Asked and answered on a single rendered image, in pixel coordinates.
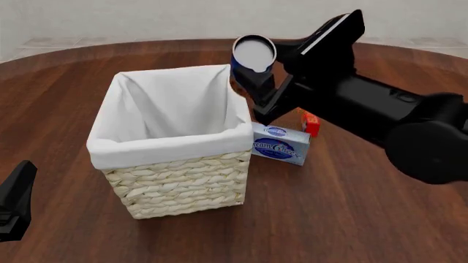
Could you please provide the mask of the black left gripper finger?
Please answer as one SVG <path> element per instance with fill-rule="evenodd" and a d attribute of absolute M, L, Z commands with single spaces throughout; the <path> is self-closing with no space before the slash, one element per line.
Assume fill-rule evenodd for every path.
<path fill-rule="evenodd" d="M 37 168 L 31 161 L 17 165 L 0 185 L 0 211 L 31 218 L 31 193 Z"/>

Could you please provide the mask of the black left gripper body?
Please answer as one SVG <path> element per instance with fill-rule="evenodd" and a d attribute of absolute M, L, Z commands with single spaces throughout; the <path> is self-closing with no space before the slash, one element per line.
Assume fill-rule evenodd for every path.
<path fill-rule="evenodd" d="M 31 223 L 31 213 L 0 210 L 0 243 L 19 241 Z"/>

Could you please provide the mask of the red-orange printed box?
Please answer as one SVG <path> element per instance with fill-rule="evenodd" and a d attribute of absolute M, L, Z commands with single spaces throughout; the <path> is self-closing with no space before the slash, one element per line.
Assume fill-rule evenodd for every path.
<path fill-rule="evenodd" d="M 317 137 L 320 130 L 320 119 L 308 111 L 301 111 L 301 131 L 308 133 L 311 137 Z"/>

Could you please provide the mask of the blue cream cheese box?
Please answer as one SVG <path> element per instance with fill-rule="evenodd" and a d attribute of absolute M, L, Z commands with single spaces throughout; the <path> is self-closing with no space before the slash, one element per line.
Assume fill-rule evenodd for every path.
<path fill-rule="evenodd" d="M 311 135 L 278 126 L 252 122 L 254 133 L 252 154 L 303 166 Z"/>

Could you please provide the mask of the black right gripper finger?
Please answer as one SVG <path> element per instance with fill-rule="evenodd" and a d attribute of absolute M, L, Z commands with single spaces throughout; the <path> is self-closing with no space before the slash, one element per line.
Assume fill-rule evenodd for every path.
<path fill-rule="evenodd" d="M 282 64 L 301 63 L 301 45 L 303 40 L 274 40 L 277 57 L 276 60 Z"/>
<path fill-rule="evenodd" d="M 252 69 L 236 67 L 233 76 L 256 105 L 266 105 L 275 93 L 275 81 L 271 72 L 258 73 Z"/>

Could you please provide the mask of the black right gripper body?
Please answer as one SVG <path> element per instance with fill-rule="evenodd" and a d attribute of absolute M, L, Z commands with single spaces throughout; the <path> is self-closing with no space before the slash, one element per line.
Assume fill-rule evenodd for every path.
<path fill-rule="evenodd" d="M 287 77 L 278 88 L 275 87 L 275 93 L 266 105 L 254 104 L 255 120 L 264 125 L 271 124 L 299 107 L 300 100 L 311 90 L 307 85 L 307 79 L 315 73 L 311 61 L 302 59 L 301 63 L 297 64 L 280 64 L 287 73 Z"/>

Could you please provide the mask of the wicker basket with white liner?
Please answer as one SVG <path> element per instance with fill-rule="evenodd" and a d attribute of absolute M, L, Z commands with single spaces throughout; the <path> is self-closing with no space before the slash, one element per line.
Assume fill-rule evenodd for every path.
<path fill-rule="evenodd" d="M 133 218 L 241 205 L 253 146 L 230 65 L 119 72 L 86 147 Z"/>

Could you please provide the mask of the flat black plate on stalk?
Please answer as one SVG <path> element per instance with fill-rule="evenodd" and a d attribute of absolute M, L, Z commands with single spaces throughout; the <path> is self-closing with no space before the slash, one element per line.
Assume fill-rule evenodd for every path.
<path fill-rule="evenodd" d="M 300 47 L 301 56 L 341 55 L 364 35 L 362 10 L 339 15 L 316 30 Z"/>

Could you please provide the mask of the blue tin with white lid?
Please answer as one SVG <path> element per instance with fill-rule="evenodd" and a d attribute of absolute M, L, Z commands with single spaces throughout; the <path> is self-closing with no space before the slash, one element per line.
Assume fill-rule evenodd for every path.
<path fill-rule="evenodd" d="M 237 38 L 232 47 L 231 69 L 239 82 L 268 78 L 276 60 L 274 43 L 261 35 L 248 34 Z"/>

